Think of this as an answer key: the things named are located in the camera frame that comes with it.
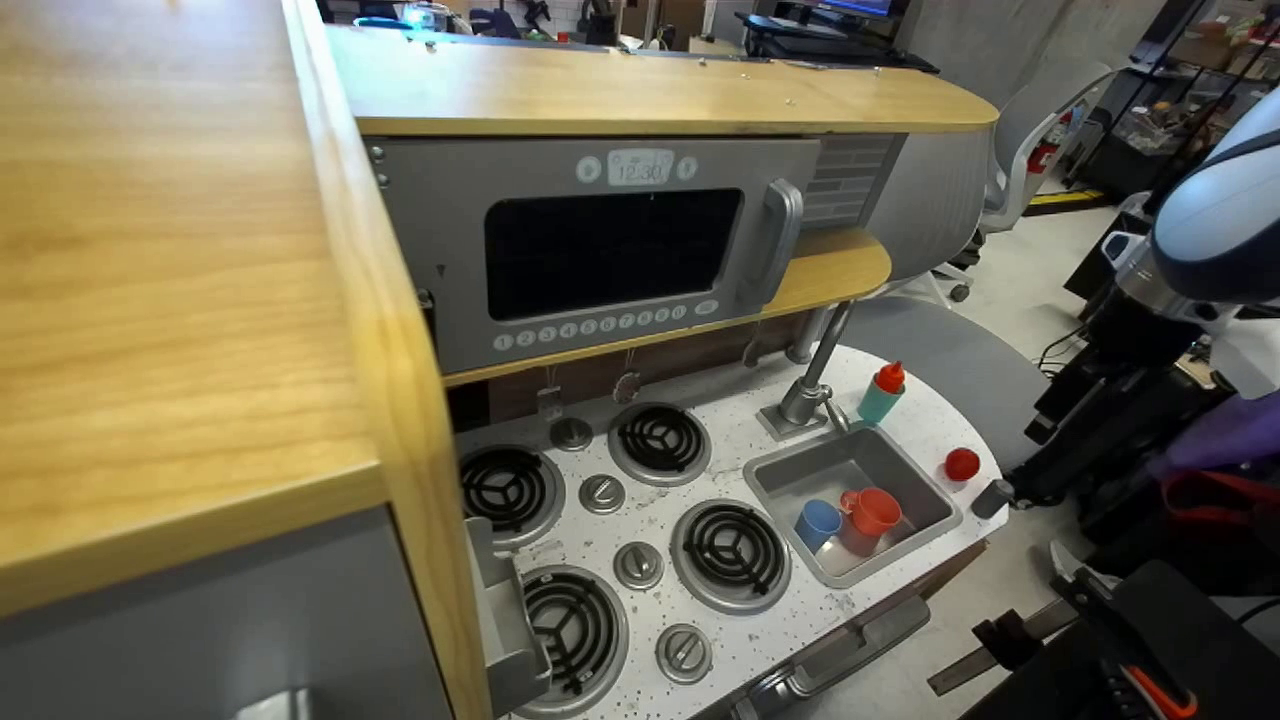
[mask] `red button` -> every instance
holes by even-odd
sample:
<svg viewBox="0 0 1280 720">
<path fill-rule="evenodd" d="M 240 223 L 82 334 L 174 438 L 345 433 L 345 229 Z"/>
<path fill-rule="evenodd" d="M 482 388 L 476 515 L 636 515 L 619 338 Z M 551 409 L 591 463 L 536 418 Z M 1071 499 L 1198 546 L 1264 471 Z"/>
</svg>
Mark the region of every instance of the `red button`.
<svg viewBox="0 0 1280 720">
<path fill-rule="evenodd" d="M 948 481 L 965 483 L 977 477 L 977 466 L 982 466 L 982 460 L 971 446 L 948 453 L 948 463 L 942 463 Z"/>
</svg>

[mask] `gray cabinet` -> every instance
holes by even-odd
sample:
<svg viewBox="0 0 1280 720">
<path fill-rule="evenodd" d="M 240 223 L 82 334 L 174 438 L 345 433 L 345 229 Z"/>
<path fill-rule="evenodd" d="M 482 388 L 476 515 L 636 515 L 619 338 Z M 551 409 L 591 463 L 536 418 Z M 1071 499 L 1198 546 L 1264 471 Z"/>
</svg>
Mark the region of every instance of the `gray cabinet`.
<svg viewBox="0 0 1280 720">
<path fill-rule="evenodd" d="M 446 714 L 387 513 L 0 619 L 3 720 L 233 720 L 283 686 L 310 720 Z"/>
</svg>

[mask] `faucet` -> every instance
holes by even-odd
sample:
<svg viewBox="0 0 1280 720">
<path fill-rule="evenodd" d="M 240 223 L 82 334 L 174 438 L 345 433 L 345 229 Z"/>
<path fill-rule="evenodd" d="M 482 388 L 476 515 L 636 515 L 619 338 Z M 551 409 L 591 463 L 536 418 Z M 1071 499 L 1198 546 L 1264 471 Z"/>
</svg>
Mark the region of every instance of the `faucet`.
<svg viewBox="0 0 1280 720">
<path fill-rule="evenodd" d="M 760 423 L 769 428 L 769 436 L 788 438 L 807 433 L 813 423 L 825 423 L 819 409 L 828 409 L 833 423 L 838 423 L 838 412 L 833 409 L 833 388 L 819 382 L 819 376 L 828 371 L 828 359 L 836 353 L 836 338 L 846 323 L 852 305 L 836 305 L 833 319 L 804 369 L 804 376 L 788 388 L 788 394 L 779 404 L 760 409 Z"/>
</svg>

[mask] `microwave window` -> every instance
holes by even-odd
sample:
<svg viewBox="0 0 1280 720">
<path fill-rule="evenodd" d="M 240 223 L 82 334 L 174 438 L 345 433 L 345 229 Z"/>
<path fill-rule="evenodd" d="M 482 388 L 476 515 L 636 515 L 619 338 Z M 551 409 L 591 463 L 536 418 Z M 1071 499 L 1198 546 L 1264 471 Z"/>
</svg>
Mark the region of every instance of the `microwave window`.
<svg viewBox="0 0 1280 720">
<path fill-rule="evenodd" d="M 705 291 L 721 276 L 741 201 L 721 187 L 493 204 L 487 312 L 522 319 Z"/>
</svg>

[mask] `microwave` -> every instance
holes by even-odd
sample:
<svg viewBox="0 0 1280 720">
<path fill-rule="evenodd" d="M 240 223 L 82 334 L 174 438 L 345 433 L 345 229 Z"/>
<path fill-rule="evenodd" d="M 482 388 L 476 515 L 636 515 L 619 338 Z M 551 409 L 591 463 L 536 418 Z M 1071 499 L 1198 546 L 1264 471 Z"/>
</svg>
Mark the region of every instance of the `microwave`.
<svg viewBox="0 0 1280 720">
<path fill-rule="evenodd" d="M 443 371 L 760 312 L 819 223 L 864 223 L 897 137 L 372 139 Z"/>
</svg>

